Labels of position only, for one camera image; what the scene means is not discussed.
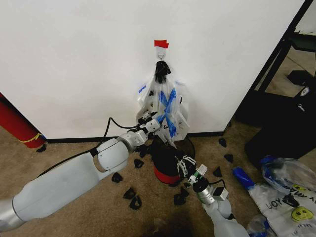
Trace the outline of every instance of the red tape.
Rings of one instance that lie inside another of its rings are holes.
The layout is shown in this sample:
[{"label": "red tape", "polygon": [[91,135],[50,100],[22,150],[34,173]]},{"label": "red tape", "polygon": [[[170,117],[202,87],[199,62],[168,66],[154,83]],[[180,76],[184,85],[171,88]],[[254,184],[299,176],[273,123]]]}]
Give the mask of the red tape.
[{"label": "red tape", "polygon": [[167,40],[155,40],[155,47],[168,48],[169,43]]}]

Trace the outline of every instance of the baseboard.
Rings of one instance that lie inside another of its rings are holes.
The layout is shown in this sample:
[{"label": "baseboard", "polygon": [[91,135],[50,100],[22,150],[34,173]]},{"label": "baseboard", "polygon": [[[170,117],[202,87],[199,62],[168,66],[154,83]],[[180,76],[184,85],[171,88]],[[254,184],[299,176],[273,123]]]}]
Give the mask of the baseboard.
[{"label": "baseboard", "polygon": [[[217,137],[223,136],[224,132],[194,132],[188,133],[188,137]],[[105,141],[117,137],[106,137]],[[79,142],[99,142],[102,137],[81,137],[81,138],[54,138],[47,139],[48,143],[79,143]]]}]

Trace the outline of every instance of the wire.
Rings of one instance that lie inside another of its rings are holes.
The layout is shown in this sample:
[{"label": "wire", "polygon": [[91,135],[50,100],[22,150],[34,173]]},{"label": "wire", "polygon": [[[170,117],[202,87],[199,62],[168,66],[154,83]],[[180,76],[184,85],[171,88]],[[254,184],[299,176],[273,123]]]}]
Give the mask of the wire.
[{"label": "wire", "polygon": [[191,143],[192,149],[193,149],[193,159],[196,158],[196,149],[194,147],[193,142],[187,137],[187,140]]},{"label": "wire", "polygon": [[105,130],[105,133],[104,133],[104,135],[103,135],[101,141],[98,143],[98,145],[96,145],[95,147],[91,148],[90,150],[81,152],[81,153],[79,153],[79,154],[76,154],[76,155],[74,155],[74,156],[72,156],[72,157],[69,157],[69,158],[67,158],[67,159],[64,159],[64,160],[62,160],[62,161],[60,161],[60,162],[54,164],[53,166],[51,166],[50,168],[48,168],[47,170],[45,170],[44,172],[42,172],[38,177],[42,176],[43,174],[46,174],[47,172],[49,172],[49,171],[52,170],[53,168],[55,168],[55,167],[61,165],[62,163],[65,163],[66,161],[69,161],[70,159],[75,158],[75,157],[77,157],[77,156],[80,156],[80,155],[82,155],[82,154],[86,154],[86,153],[88,153],[88,152],[91,152],[92,150],[94,150],[94,149],[96,149],[98,146],[100,146],[100,145],[102,144],[102,142],[104,141],[104,139],[106,138],[107,134],[108,134],[109,127],[110,127],[110,122],[111,122],[111,121],[113,121],[113,123],[114,123],[116,126],[118,126],[118,127],[120,127],[120,128],[124,128],[124,129],[132,129],[132,128],[137,128],[137,127],[139,127],[139,124],[136,125],[136,126],[133,126],[133,127],[124,127],[124,126],[119,125],[112,117],[109,117],[107,128],[106,128],[106,130]]},{"label": "wire", "polygon": [[208,184],[213,185],[213,184],[218,184],[219,182],[223,182],[224,188],[226,188],[224,179],[217,180],[216,182],[210,182],[210,183],[208,183]]}]

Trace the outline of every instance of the clear plastic bag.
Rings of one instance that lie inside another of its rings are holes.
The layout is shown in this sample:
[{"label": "clear plastic bag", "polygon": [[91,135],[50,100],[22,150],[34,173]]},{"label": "clear plastic bag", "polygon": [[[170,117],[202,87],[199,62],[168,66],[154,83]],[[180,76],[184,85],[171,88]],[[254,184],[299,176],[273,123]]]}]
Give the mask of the clear plastic bag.
[{"label": "clear plastic bag", "polygon": [[316,192],[316,174],[292,158],[264,158],[262,175],[278,191],[289,194],[290,187]]},{"label": "clear plastic bag", "polygon": [[247,226],[247,231],[250,237],[277,237],[267,219],[261,214],[252,218]]},{"label": "clear plastic bag", "polygon": [[[241,167],[235,167],[233,174],[248,190],[278,237],[316,237],[315,192],[307,189],[297,190],[295,186],[290,187],[291,195],[297,200],[297,205],[292,206],[284,200],[284,193],[276,190],[274,186],[255,184]],[[265,236],[260,224],[262,221],[254,220],[254,222],[257,224],[251,225],[251,233],[263,233],[263,235],[254,235],[256,237]]]},{"label": "clear plastic bag", "polygon": [[152,80],[139,89],[137,101],[141,105],[141,110],[137,113],[136,120],[146,112],[157,112],[153,118],[161,123],[161,129],[155,134],[163,142],[175,146],[174,141],[183,140],[189,130],[188,106],[187,100],[184,98],[185,86],[182,83],[174,82],[167,75],[157,76],[159,63],[168,67],[164,61],[158,61]]}]

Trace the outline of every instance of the smiley face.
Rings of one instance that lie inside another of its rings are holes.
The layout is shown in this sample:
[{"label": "smiley face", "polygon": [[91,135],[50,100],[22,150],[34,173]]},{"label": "smiley face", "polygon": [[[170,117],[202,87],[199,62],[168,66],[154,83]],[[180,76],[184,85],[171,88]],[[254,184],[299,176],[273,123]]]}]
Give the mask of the smiley face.
[{"label": "smiley face", "polygon": [[292,211],[292,220],[296,222],[309,220],[313,217],[313,213],[303,206],[299,206]]},{"label": "smiley face", "polygon": [[297,190],[306,190],[306,188],[304,188],[303,186],[300,186],[298,184],[294,184],[293,187]]}]

